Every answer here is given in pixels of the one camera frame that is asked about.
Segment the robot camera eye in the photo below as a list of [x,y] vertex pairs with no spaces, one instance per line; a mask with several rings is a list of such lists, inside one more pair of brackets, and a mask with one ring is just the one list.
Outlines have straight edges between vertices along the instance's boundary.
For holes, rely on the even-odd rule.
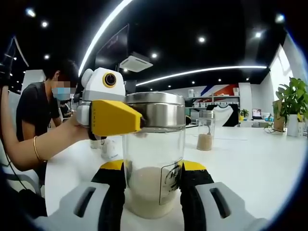
[[108,86],[114,86],[115,85],[115,83],[116,83],[116,77],[115,77],[115,75],[114,74],[111,74],[111,73],[109,73],[109,74],[107,74],[106,76],[105,76],[105,83],[108,85]]

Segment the gold bracelet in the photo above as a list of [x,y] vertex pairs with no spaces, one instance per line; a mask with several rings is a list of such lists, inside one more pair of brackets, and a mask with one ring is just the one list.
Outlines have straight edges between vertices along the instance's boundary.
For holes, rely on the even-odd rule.
[[36,143],[35,143],[35,140],[36,140],[37,136],[35,136],[33,138],[33,146],[34,146],[34,151],[35,151],[35,154],[37,155],[37,158],[40,162],[46,162],[46,160],[42,160],[40,157],[39,157],[39,154],[37,152],[37,147],[36,147]]

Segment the air conditioner unit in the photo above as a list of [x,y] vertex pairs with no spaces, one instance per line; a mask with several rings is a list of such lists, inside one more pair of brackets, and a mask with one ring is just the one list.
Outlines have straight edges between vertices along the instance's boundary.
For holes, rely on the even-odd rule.
[[133,72],[140,72],[151,66],[153,66],[152,63],[145,61],[144,59],[135,57],[133,55],[130,55],[127,59],[123,60],[120,63],[120,68],[127,69]]

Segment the hair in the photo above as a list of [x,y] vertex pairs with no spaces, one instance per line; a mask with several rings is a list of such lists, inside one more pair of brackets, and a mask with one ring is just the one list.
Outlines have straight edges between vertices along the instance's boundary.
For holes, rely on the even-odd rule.
[[78,82],[78,68],[77,65],[69,59],[54,59],[48,60],[43,72],[47,79],[52,79],[56,71],[60,71],[59,81],[69,81],[71,86]]

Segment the white robot head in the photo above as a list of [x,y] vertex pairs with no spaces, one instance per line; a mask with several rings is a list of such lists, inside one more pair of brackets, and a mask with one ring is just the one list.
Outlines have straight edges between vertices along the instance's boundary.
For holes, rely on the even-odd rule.
[[125,87],[119,72],[101,67],[95,71],[87,69],[82,76],[81,84],[85,88],[82,101],[124,101]]

